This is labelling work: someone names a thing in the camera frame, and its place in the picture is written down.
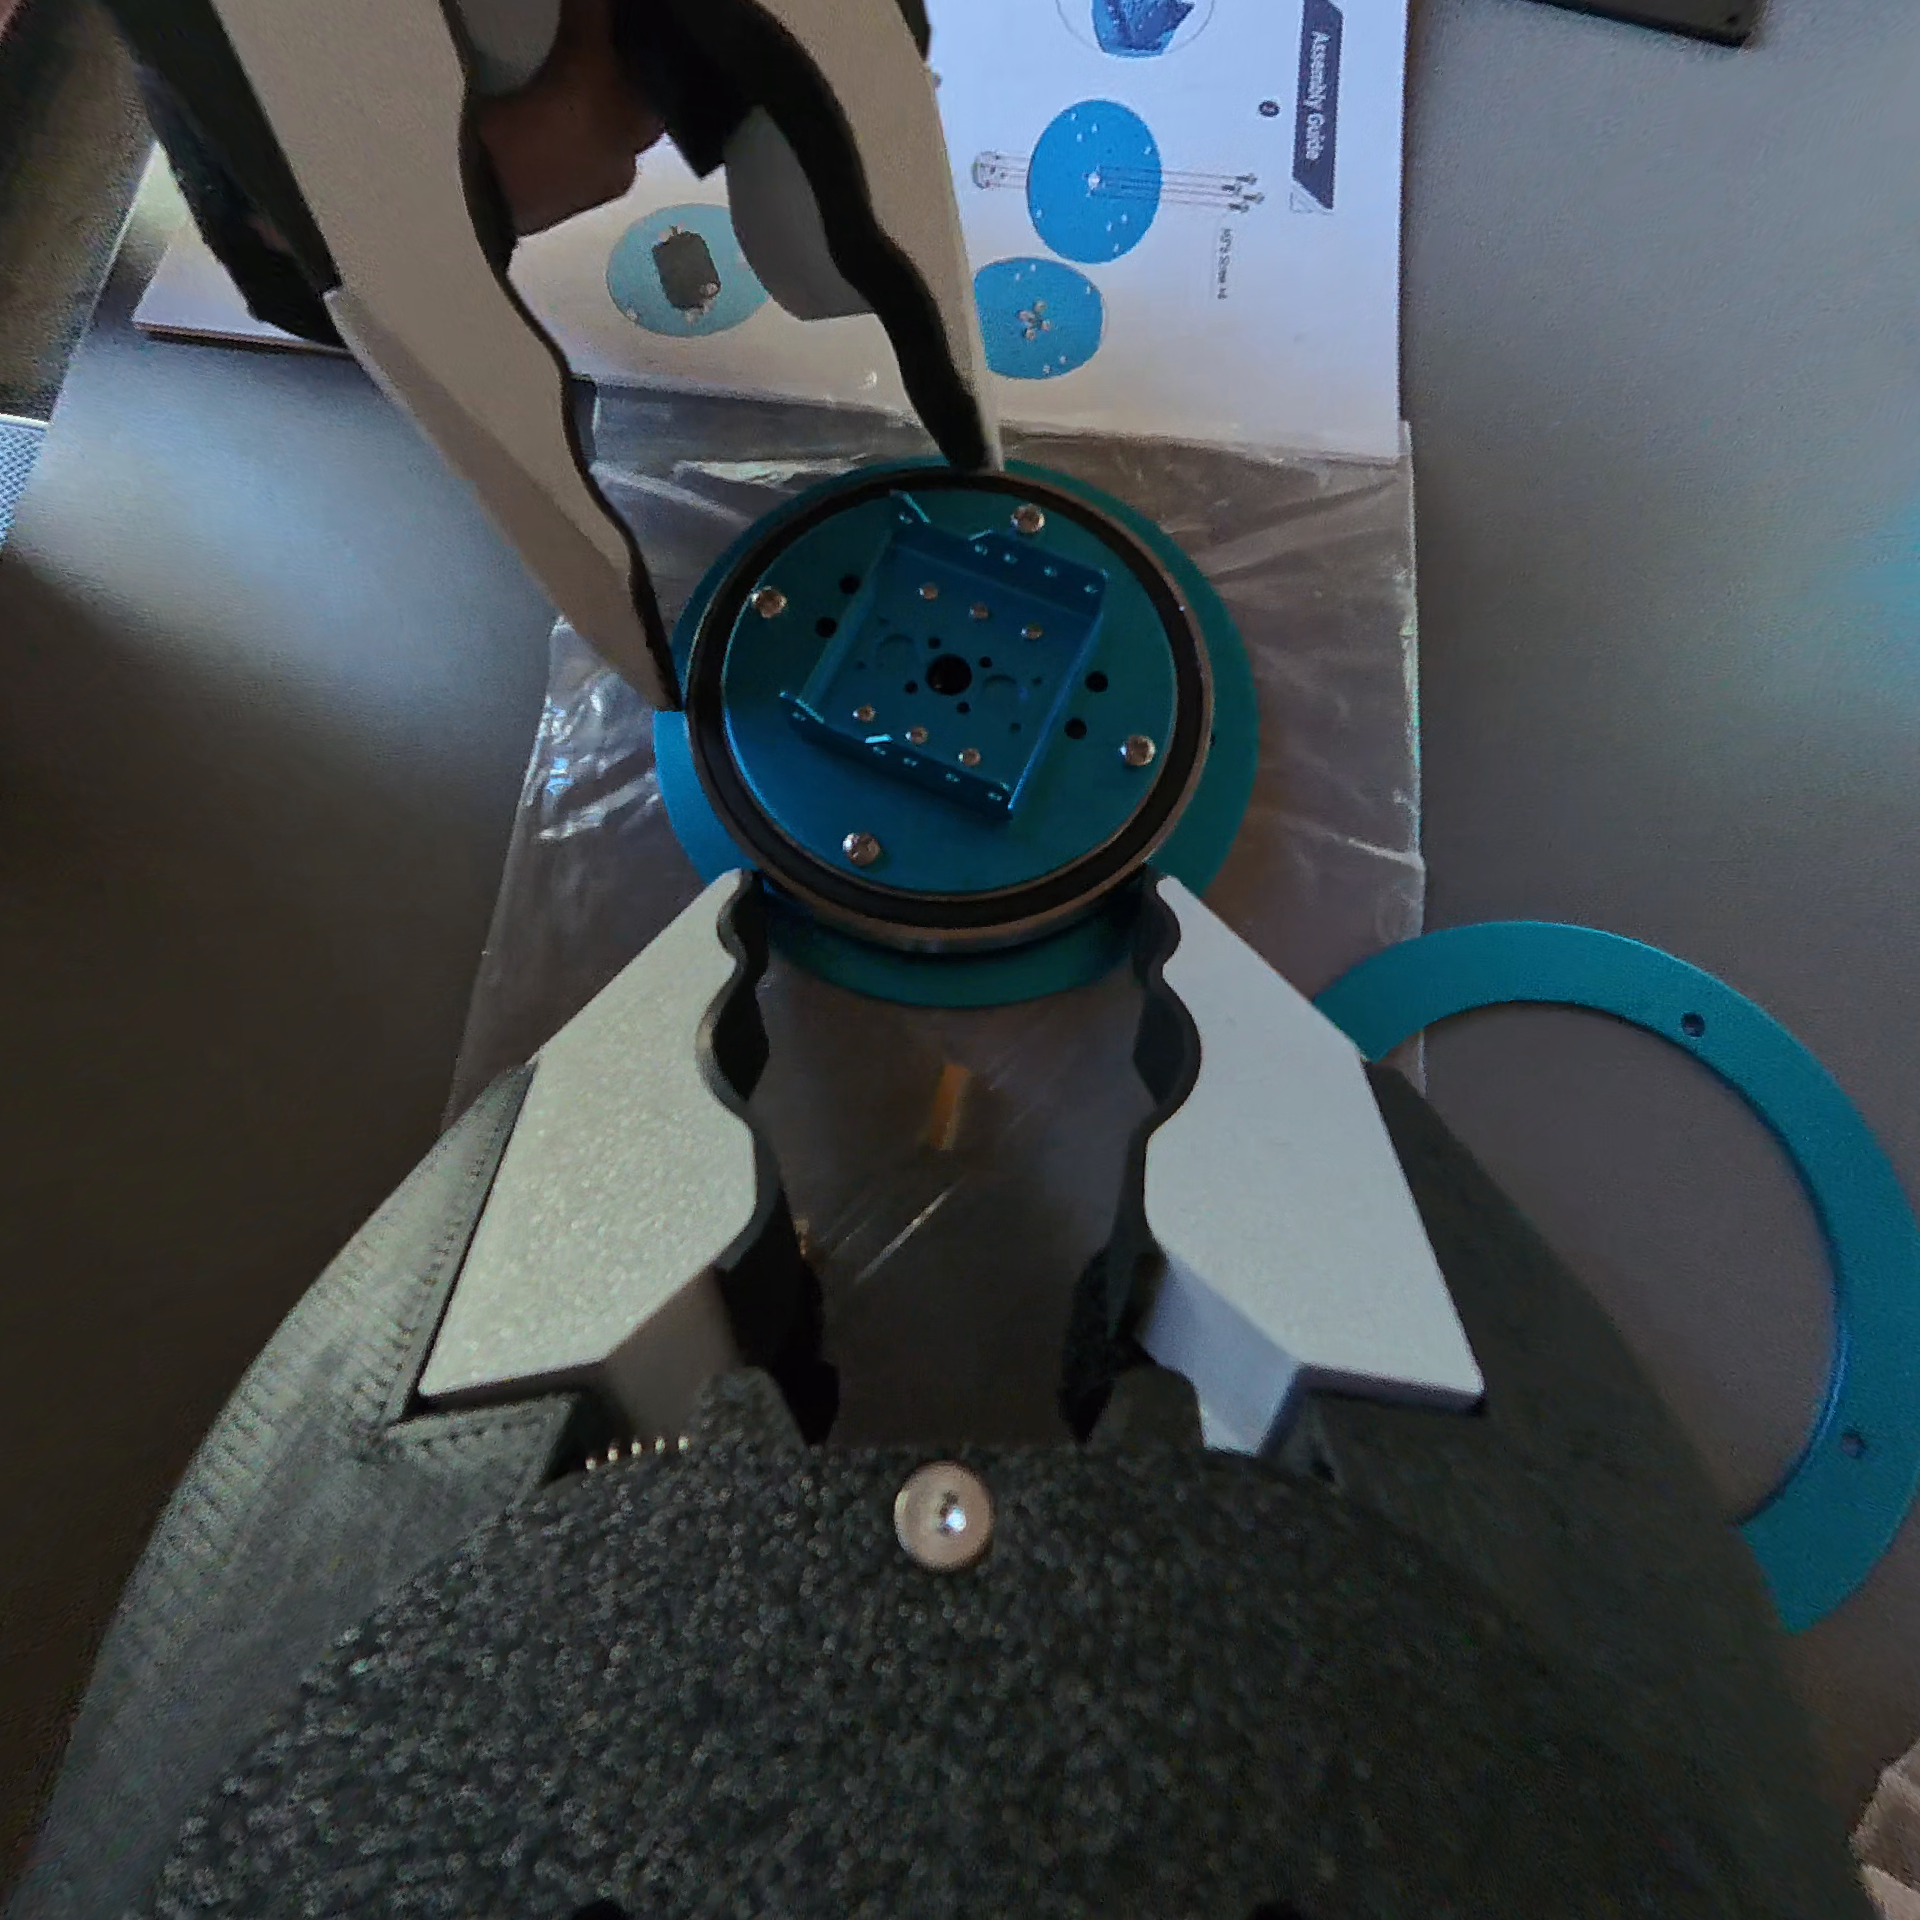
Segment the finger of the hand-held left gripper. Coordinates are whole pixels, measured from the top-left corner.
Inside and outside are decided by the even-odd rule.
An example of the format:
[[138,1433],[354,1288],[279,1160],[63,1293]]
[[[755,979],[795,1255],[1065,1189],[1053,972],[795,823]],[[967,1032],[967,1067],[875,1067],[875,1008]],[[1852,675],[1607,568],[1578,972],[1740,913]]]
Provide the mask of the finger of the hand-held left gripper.
[[654,582],[595,485],[569,368],[475,222],[463,48],[431,3],[212,7],[339,279],[325,303],[571,629],[682,704]]
[[787,316],[874,318],[954,468],[1001,468],[998,409],[918,32],[886,3],[697,3],[742,97],[723,167],[737,238]]

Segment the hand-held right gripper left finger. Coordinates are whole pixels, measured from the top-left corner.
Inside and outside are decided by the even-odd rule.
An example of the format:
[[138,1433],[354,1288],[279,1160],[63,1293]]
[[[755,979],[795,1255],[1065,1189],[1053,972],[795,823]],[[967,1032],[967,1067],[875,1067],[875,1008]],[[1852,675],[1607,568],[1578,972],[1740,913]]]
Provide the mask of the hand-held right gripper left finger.
[[775,1215],[753,1115],[770,1056],[759,877],[706,885],[533,1062],[419,1395],[586,1390],[678,1427],[737,1369],[725,1283]]

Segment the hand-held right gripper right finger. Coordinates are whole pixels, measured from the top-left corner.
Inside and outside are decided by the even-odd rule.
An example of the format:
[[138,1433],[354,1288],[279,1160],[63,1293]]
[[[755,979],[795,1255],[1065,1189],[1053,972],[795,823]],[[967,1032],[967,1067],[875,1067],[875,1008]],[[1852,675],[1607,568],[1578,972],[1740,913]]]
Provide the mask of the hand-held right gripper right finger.
[[1467,1413],[1484,1377],[1355,1044],[1174,877],[1135,926],[1147,1110],[1117,1334],[1204,1444],[1273,1456],[1314,1395]]

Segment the grey desk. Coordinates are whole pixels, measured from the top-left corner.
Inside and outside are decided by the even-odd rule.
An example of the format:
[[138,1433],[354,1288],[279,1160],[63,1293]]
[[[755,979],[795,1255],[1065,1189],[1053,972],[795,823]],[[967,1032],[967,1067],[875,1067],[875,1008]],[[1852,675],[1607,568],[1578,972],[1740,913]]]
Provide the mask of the grey desk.
[[[1915,4],[1411,19],[1431,923],[1783,1019],[1915,1182]],[[204,1431],[441,1128],[550,616],[345,361],[150,342],[95,8],[4,301],[107,246],[4,545],[4,1886]]]

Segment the person's left hand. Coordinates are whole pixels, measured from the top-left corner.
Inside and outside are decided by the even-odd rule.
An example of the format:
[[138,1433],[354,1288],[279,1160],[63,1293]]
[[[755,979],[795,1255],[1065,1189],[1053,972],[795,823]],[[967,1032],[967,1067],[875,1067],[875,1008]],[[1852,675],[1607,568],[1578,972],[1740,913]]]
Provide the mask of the person's left hand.
[[517,236],[621,199],[661,129],[620,67],[607,8],[564,7],[540,72],[486,110],[486,150]]

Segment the white instruction booklet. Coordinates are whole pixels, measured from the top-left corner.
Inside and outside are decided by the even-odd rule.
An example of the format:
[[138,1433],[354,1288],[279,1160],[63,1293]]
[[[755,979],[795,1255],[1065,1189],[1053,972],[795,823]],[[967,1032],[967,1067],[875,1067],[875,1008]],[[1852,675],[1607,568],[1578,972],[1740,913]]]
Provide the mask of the white instruction booklet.
[[[1004,419],[1398,445],[1409,4],[899,7]],[[914,413],[879,324],[787,316],[673,142],[498,267],[577,368]]]

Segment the clear plastic bag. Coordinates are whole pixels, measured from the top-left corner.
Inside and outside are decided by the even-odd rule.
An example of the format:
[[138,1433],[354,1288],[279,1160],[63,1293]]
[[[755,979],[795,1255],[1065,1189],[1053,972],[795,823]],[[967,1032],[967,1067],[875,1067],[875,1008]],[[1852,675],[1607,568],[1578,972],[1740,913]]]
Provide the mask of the clear plastic bag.
[[[806,485],[924,452],[901,421],[804,403],[603,388],[597,476],[678,613],[733,537]],[[1251,804],[1207,905],[1311,993],[1422,927],[1411,464],[1014,432],[1014,457],[1158,520],[1246,646]],[[545,704],[443,1123],[522,1065],[697,895],[670,829],[654,712],[571,629],[538,644]],[[755,1092],[839,1376],[833,1439],[1051,1444],[1071,1287],[1114,1227],[1146,1113],[1132,960],[993,1011],[825,982],[783,950],[759,984]],[[988,1084],[975,1152],[926,1152],[941,1062]]]

